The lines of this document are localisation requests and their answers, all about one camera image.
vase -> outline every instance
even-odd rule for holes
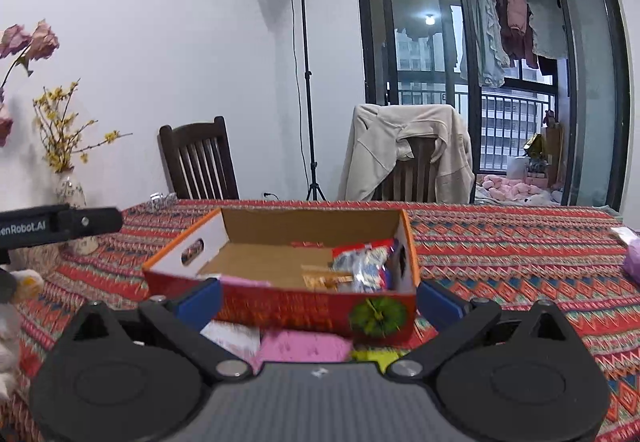
[[[86,199],[80,181],[76,177],[73,168],[56,173],[56,198],[58,203],[68,203],[74,209],[84,209]],[[86,236],[73,239],[68,242],[71,250],[79,255],[91,254],[98,248],[98,240],[95,236]]]

light stand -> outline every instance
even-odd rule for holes
[[[305,86],[306,86],[306,116],[309,123],[309,151],[311,157],[311,183],[309,184],[309,191],[306,194],[307,201],[313,196],[313,200],[318,200],[318,194],[320,197],[326,201],[324,194],[322,193],[322,189],[320,188],[320,184],[318,184],[318,180],[316,179],[316,168],[318,167],[318,162],[316,162],[316,152],[314,150],[314,124],[313,124],[313,115],[311,114],[311,71],[309,70],[309,53],[308,48],[306,46],[306,9],[305,9],[305,0],[300,0],[300,4],[302,6],[302,38],[303,44],[305,48]]]

table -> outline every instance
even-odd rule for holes
[[[508,309],[527,309],[539,298],[556,301],[609,380],[611,405],[598,442],[640,435],[640,290],[623,275],[625,249],[609,234],[617,222],[606,213],[580,207],[181,200],[155,214],[144,205],[127,209],[122,230],[101,237],[92,255],[60,252],[45,276],[44,292],[18,306],[18,391],[1,408],[8,442],[38,440],[26,403],[30,380],[84,301],[135,307],[148,292],[142,262],[220,205],[406,209],[422,278]],[[40,263],[46,266],[47,260]]]

gray garment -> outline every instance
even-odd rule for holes
[[[471,8],[477,37],[478,81],[480,86],[500,88],[504,84],[504,69],[509,67],[511,61],[502,47],[495,0],[471,0]],[[460,64],[460,76],[467,78],[464,54]]]
[[[564,15],[558,0],[528,0],[533,30],[533,53],[548,59],[568,57]]]

wooden chair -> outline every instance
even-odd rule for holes
[[[414,158],[396,162],[396,166],[380,183],[372,200],[385,202],[435,202],[437,164],[431,164],[435,139],[408,139]]]
[[[160,128],[166,166],[180,199],[237,200],[238,187],[226,138],[225,119]]]

